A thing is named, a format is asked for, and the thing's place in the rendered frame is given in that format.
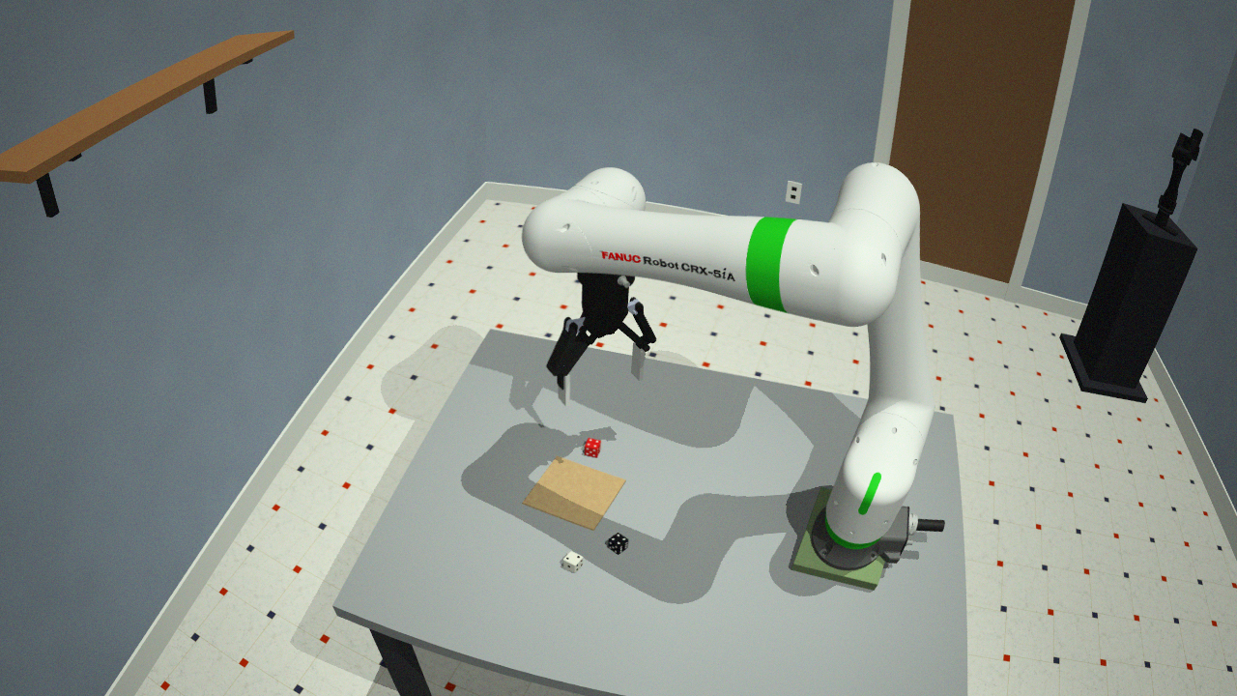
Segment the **tan mat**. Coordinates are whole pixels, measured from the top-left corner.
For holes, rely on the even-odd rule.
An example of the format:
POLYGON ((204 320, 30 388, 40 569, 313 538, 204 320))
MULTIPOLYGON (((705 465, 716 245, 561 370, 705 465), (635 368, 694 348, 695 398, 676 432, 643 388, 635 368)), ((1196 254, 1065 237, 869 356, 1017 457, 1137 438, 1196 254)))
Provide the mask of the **tan mat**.
POLYGON ((557 455, 523 504, 593 532, 625 481, 557 455))

